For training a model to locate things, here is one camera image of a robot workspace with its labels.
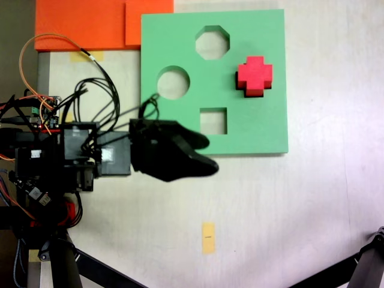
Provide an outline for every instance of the green shape sorter board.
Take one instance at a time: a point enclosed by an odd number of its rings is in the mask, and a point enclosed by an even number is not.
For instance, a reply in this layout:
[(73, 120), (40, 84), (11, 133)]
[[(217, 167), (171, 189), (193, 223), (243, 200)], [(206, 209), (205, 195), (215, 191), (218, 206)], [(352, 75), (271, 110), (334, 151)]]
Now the green shape sorter board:
[[(221, 27), (230, 49), (220, 59), (205, 60), (196, 39), (209, 27)], [(146, 14), (142, 16), (142, 102), (157, 91), (167, 67), (188, 73), (190, 87), (177, 100), (160, 97), (160, 118), (200, 131), (200, 111), (226, 109), (227, 134), (207, 135), (204, 154), (288, 152), (284, 11)], [(244, 98), (235, 72), (247, 56), (264, 56), (273, 65), (272, 89), (262, 98)]]

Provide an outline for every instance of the white surface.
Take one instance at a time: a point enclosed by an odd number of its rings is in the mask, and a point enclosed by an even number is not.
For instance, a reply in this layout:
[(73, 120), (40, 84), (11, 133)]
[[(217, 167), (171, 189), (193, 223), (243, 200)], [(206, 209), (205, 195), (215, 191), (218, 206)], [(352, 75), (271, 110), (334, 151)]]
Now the white surface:
[[(175, 10), (285, 9), (290, 152), (216, 158), (217, 175), (170, 184), (139, 173), (100, 179), (82, 194), (76, 246), (151, 288), (288, 287), (384, 224), (384, 3), (234, 2), (175, 0)], [(139, 56), (106, 52), (101, 63), (123, 110), (139, 103)], [(95, 71), (53, 53), (50, 94), (69, 95)], [(96, 112), (101, 93), (86, 97)], [(216, 225), (211, 255), (202, 254), (206, 221)]]

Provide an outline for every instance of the tripod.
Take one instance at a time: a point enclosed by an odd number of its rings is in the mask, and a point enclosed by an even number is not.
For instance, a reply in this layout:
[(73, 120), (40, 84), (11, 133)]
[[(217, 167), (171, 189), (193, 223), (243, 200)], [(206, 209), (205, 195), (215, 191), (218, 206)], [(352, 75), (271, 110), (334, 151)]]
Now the tripod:
[(141, 288), (144, 285), (76, 249), (65, 228), (26, 227), (20, 208), (0, 208), (0, 230), (13, 229), (29, 249), (39, 250), (41, 261), (50, 261), (54, 288), (82, 288), (80, 275), (105, 288)]
[[(145, 287), (132, 278), (78, 250), (66, 228), (26, 227), (20, 208), (0, 208), (0, 230), (13, 229), (26, 240), (29, 249), (39, 250), (41, 261), (50, 261), (54, 288), (82, 288), (80, 275), (105, 288)], [(379, 288), (384, 273), (384, 227), (381, 227), (360, 252), (311, 276), (291, 288)]]
[(291, 288), (379, 288), (384, 272), (384, 227), (381, 227), (360, 252), (313, 275)]

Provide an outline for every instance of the black cable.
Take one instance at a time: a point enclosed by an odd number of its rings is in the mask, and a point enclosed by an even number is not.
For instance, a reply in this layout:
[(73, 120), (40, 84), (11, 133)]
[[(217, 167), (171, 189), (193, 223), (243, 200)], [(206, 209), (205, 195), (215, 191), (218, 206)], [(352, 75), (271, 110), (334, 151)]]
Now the black cable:
[[(1, 182), (1, 184), (3, 185), (3, 187), (4, 187), (4, 189), (5, 189), (5, 193), (7, 193), (8, 195), (9, 195), (9, 192), (8, 192), (8, 188), (7, 188), (7, 186), (6, 186), (6, 184), (5, 184), (5, 181), (4, 181), (4, 179), (3, 179), (3, 177), (0, 175), (0, 182)], [(4, 203), (9, 207), (9, 206), (11, 206), (11, 202), (6, 198), (6, 196), (3, 194), (3, 192), (0, 190), (0, 197), (1, 197), (1, 199), (4, 201)]]

